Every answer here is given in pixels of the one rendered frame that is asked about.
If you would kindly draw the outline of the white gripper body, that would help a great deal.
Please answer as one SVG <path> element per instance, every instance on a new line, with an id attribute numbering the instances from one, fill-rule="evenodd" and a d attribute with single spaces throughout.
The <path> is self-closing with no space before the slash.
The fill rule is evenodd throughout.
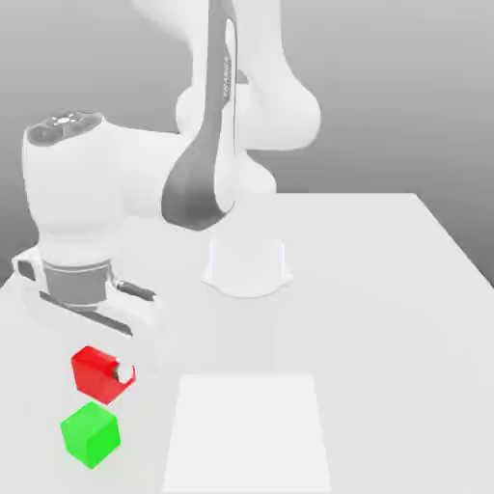
<path id="1" fill-rule="evenodd" d="M 23 302 L 35 322 L 70 348 L 93 346 L 141 373 L 159 373 L 166 366 L 169 324 L 156 297 L 145 300 L 107 286 L 68 301 L 25 287 Z"/>

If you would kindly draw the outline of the small red cube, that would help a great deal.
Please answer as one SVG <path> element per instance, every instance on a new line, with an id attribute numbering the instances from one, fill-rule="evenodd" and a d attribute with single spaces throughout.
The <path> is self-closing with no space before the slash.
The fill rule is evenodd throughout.
<path id="1" fill-rule="evenodd" d="M 113 402 L 119 397 L 136 378 L 126 385 L 119 383 L 114 376 L 114 367 L 120 361 L 117 357 L 86 345 L 72 355 L 70 362 L 76 389 L 103 403 Z"/>

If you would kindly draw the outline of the small green cube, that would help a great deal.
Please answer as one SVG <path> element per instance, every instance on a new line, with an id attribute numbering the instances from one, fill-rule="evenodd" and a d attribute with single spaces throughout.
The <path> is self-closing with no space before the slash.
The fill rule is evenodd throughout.
<path id="1" fill-rule="evenodd" d="M 67 452 L 89 469 L 121 444 L 117 417 L 93 401 L 65 418 L 60 429 Z"/>

